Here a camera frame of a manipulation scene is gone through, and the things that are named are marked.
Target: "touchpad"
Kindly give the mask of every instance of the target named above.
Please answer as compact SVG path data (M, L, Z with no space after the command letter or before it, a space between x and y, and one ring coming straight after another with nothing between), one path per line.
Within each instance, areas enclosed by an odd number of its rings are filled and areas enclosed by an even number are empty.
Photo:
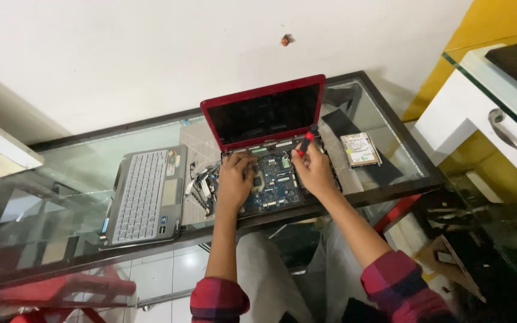
M177 195L177 179L166 180L163 184L163 196L161 198L161 206L175 204Z

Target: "gray mat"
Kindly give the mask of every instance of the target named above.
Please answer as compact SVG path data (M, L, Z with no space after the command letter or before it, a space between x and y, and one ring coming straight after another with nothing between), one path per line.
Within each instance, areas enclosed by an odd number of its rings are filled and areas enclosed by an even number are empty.
M328 113L330 113L330 110L326 105L323 105L320 108L320 116L322 117ZM326 150L334 165L338 180L342 185L343 193L352 194L362 192L362 184L356 172L350 170L340 140L334 136L334 133L322 118L319 120L319 133L325 142ZM181 127L179 143L187 146L186 184L190 182L189 165L191 165L192 162L195 162L195 173L198 173L206 166L215 165L221 159L221 151L212 135L209 125L205 121L195 122ZM182 225L197 224L215 219L214 214L208 217L205 217L205 214L205 211L192 195L184 199Z

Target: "red laptop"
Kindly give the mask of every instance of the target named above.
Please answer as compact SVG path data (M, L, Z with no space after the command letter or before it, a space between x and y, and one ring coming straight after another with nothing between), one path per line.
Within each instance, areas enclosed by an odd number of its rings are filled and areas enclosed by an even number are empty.
M258 157L253 188L240 216L312 198L290 162L290 151L318 122L325 79L315 75L201 102L223 156L248 152ZM315 143L325 151L318 134Z

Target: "red laptop lid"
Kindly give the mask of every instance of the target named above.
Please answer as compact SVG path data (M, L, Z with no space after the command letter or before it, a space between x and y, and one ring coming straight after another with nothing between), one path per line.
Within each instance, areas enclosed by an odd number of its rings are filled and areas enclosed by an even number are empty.
M318 122L322 74L201 102L221 151L304 135Z

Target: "drawer handle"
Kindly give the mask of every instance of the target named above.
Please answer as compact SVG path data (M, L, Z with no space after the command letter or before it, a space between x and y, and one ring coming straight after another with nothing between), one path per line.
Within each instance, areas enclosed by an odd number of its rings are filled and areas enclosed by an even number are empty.
M517 139L512 136L502 125L499 123L506 119L505 113L501 109L493 109L488 114L487 119L490 121L490 125L498 137L506 144L517 150Z

